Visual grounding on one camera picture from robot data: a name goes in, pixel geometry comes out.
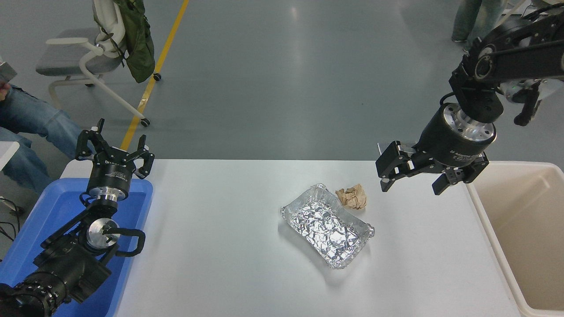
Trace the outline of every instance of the jeans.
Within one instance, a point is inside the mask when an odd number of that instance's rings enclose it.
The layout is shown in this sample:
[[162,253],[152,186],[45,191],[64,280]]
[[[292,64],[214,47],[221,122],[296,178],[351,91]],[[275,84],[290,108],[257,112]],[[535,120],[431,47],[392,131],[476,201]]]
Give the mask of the jeans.
[[20,186],[41,193],[52,180],[45,164],[31,149],[32,142],[18,133],[38,134],[73,159],[81,131],[66,112],[12,86],[6,99],[0,102],[0,140],[16,141],[20,148],[2,170],[4,175]]
[[452,39],[466,40],[465,49],[479,37],[484,39],[501,17],[507,0],[462,0],[456,13]]

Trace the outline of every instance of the yellow floor line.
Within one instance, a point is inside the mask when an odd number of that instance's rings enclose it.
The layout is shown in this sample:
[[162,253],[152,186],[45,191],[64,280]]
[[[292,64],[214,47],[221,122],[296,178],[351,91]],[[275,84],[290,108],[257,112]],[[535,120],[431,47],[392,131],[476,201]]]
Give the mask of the yellow floor line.
[[[165,46],[162,48],[161,56],[159,56],[157,64],[155,65],[155,73],[161,71],[161,67],[165,62],[166,55],[169,53],[170,46],[173,43],[174,36],[176,35],[178,26],[180,25],[180,21],[182,21],[182,17],[184,16],[184,12],[186,11],[186,6],[188,6],[189,1],[190,0],[184,0],[184,2],[182,3],[182,7],[180,7],[180,11],[178,11],[177,18],[176,20],[174,20],[173,28],[170,30],[169,37],[166,39]],[[154,85],[155,85],[155,80],[151,76],[149,79],[149,83],[145,88],[145,92],[141,97],[141,101],[137,106],[137,110],[140,113],[143,113],[143,111],[145,110],[145,106],[149,101],[149,96],[151,96],[151,91],[153,91]],[[135,130],[137,129],[138,126],[139,126],[139,118],[134,116],[133,119],[131,120],[129,128],[127,129],[127,132],[125,133],[124,140],[121,142],[121,146],[120,146],[121,149],[127,151],[127,149],[129,148],[129,144],[131,144],[133,135],[135,134]]]

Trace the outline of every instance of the aluminum foil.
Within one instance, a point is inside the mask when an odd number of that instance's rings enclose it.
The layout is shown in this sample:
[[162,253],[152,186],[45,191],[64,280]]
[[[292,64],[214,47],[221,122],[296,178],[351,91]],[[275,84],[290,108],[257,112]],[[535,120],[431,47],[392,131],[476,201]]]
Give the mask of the aluminum foil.
[[331,268],[345,268],[374,236],[374,228],[347,212],[323,184],[313,185],[280,213]]

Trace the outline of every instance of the trash bin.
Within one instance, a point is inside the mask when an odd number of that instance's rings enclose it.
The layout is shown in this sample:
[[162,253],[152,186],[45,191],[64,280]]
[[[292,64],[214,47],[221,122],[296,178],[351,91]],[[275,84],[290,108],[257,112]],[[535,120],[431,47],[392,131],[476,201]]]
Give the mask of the trash bin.
[[564,174],[491,162],[468,190],[523,316],[564,316]]

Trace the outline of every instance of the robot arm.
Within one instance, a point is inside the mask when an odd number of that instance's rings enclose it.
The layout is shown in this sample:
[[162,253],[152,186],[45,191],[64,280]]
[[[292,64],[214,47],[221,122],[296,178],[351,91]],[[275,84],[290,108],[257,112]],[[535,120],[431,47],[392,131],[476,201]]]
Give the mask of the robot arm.
[[[38,267],[35,272],[13,288],[0,284],[0,317],[49,317],[63,303],[82,303],[111,275],[106,264],[112,257],[132,257],[142,251],[145,233],[119,228],[112,216],[118,201],[127,198],[133,174],[144,178],[150,173],[154,155],[145,147],[145,135],[132,154],[110,147],[100,134],[103,124],[101,119],[96,127],[82,131],[77,143],[76,158],[92,160],[83,193],[92,202],[81,195],[86,209],[41,244],[45,250],[33,261]],[[137,158],[144,160],[139,169],[133,162]],[[135,250],[119,251],[120,236],[137,236]]]
[[[392,142],[376,161],[382,191],[403,177],[440,174],[440,195],[458,182],[470,183],[488,165],[484,150],[495,140],[493,122],[503,113],[496,93],[522,103],[514,122],[527,125],[540,99],[564,79],[564,13],[539,21],[539,12],[508,21],[483,41],[476,39],[452,72],[452,93],[424,128],[417,144]],[[458,103],[443,103],[454,95]]]

